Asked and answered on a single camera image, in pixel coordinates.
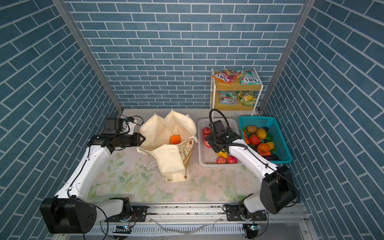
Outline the large orange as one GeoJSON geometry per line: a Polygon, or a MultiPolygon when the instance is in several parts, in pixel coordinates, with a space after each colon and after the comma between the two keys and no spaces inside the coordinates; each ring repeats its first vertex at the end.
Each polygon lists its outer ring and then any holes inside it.
{"type": "Polygon", "coordinates": [[[182,142],[182,139],[180,135],[172,135],[170,141],[172,145],[178,145],[182,142]]]}

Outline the cream canvas grocery bag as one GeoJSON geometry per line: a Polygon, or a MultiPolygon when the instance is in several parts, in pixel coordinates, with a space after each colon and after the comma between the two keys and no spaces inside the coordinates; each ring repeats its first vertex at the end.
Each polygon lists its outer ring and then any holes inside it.
{"type": "Polygon", "coordinates": [[[164,118],[153,115],[140,128],[146,140],[137,151],[155,158],[167,183],[189,179],[188,165],[194,144],[198,142],[195,122],[189,115],[170,111],[164,118]],[[182,142],[171,144],[171,136],[180,135],[182,142]]]}

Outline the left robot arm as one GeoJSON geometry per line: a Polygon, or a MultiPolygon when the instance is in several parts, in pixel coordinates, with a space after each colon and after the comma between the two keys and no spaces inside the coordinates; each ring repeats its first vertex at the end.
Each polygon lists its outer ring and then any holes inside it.
{"type": "Polygon", "coordinates": [[[52,198],[45,198],[40,212],[51,234],[86,234],[95,223],[116,216],[120,222],[133,218],[128,198],[114,198],[103,204],[87,201],[90,188],[104,162],[116,151],[138,147],[146,138],[140,133],[94,135],[73,174],[52,198]]]}

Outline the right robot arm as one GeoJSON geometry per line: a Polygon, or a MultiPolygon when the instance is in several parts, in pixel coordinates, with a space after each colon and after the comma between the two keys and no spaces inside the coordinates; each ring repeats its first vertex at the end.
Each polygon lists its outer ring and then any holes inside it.
{"type": "Polygon", "coordinates": [[[209,127],[211,133],[206,140],[214,152],[225,150],[240,160],[260,181],[260,192],[240,201],[239,211],[244,219],[251,219],[256,212],[263,210],[276,215],[300,198],[288,167],[279,167],[266,160],[249,147],[239,134],[225,127],[222,121],[210,120],[209,127]]]}

